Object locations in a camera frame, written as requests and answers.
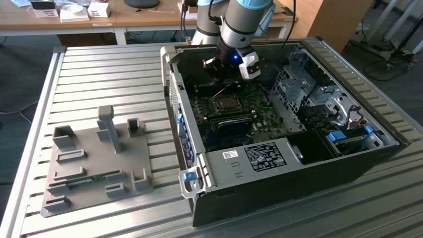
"barcode label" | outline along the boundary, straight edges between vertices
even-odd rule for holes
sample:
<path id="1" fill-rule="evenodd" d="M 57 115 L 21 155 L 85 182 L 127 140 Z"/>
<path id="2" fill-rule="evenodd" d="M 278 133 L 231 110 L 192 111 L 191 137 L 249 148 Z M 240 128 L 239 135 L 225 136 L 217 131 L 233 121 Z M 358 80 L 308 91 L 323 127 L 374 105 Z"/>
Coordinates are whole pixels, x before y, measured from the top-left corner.
<path id="1" fill-rule="evenodd" d="M 225 159 L 237 157 L 237 152 L 236 152 L 236 150 L 223 152 L 223 157 L 224 157 Z"/>
<path id="2" fill-rule="evenodd" d="M 93 23 L 92 26 L 111 26 L 111 23 Z"/>

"blue latch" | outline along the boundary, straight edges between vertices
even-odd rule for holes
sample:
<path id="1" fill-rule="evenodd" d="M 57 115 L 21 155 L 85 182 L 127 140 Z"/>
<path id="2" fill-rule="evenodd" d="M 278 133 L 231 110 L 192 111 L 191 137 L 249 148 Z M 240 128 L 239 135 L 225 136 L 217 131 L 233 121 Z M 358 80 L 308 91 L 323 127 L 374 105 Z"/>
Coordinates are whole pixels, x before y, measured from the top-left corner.
<path id="1" fill-rule="evenodd" d="M 372 128 L 371 128 L 371 126 L 364 126 L 364 130 L 366 130 L 366 132 L 367 132 L 367 134 L 371 134 L 372 133 Z"/>
<path id="2" fill-rule="evenodd" d="M 195 181 L 197 180 L 197 174 L 196 172 L 185 172 L 184 173 L 184 182 Z"/>
<path id="3" fill-rule="evenodd" d="M 343 140 L 347 138 L 347 136 L 344 135 L 344 133 L 340 130 L 330 132 L 328 137 L 330 137 L 332 142 L 338 141 L 338 140 Z"/>

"motherboard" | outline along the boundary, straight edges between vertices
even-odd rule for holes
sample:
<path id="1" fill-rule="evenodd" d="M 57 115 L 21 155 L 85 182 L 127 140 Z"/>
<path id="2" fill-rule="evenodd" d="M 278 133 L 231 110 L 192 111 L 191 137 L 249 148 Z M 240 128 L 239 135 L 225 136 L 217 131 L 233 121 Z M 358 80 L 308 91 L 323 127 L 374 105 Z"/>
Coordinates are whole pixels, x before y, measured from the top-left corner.
<path id="1" fill-rule="evenodd" d="M 212 96 L 191 98 L 207 151 L 268 141 L 286 135 L 269 92 L 257 82 L 233 82 Z"/>

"gray floor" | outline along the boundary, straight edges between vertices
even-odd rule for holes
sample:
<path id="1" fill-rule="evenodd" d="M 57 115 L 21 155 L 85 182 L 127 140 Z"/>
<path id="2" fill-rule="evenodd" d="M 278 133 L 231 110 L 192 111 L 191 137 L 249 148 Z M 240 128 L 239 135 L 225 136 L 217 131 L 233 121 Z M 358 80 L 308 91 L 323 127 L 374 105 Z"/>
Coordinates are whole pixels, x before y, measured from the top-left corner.
<path id="1" fill-rule="evenodd" d="M 383 9 L 371 10 L 364 18 L 364 23 L 371 25 L 379 17 Z M 375 40 L 382 38 L 382 33 L 387 29 L 390 22 L 396 18 L 398 14 L 391 13 Z M 404 23 L 404 27 L 399 30 L 395 39 L 400 40 L 400 36 L 406 34 L 411 28 L 412 22 Z M 143 32 L 140 35 L 132 34 L 129 43 L 159 43 L 168 42 L 172 31 L 168 32 Z M 423 29 L 416 32 L 408 48 L 414 48 L 423 39 Z M 15 111 L 27 104 L 37 100 L 44 77 L 51 61 L 53 47 L 60 46 L 56 36 L 28 36 L 9 37 L 5 44 L 0 46 L 0 111 Z M 376 56 L 364 52 L 359 48 L 351 48 L 343 52 L 347 60 L 354 66 L 362 70 L 363 66 L 379 60 Z M 388 78 L 392 75 L 403 73 L 400 69 L 386 72 L 383 64 L 368 68 L 368 72 L 378 78 Z M 374 81 L 383 92 L 399 104 L 406 112 L 423 124 L 423 65 L 418 63 L 411 70 L 396 77 L 390 82 Z M 25 110 L 25 115 L 32 119 L 36 106 Z M 19 114 L 0 115 L 3 127 L 0 129 L 0 217 L 8 199 L 11 185 L 7 183 L 13 181 L 17 170 L 19 160 L 27 134 L 29 131 L 29 123 Z"/>

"slatted metal table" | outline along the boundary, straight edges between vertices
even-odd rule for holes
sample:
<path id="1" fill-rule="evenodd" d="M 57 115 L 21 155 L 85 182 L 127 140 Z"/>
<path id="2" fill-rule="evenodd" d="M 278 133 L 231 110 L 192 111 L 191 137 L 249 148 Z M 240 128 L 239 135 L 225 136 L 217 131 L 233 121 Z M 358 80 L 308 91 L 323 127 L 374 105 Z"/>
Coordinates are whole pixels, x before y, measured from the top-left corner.
<path id="1" fill-rule="evenodd" d="M 422 237 L 422 126 L 324 42 L 307 40 L 386 116 L 411 146 L 355 182 L 203 227 L 191 226 L 161 86 L 165 44 L 57 49 L 23 152 L 0 237 Z M 153 192 L 43 218 L 40 208 L 53 127 L 96 126 L 96 107 L 115 123 L 145 122 Z"/>

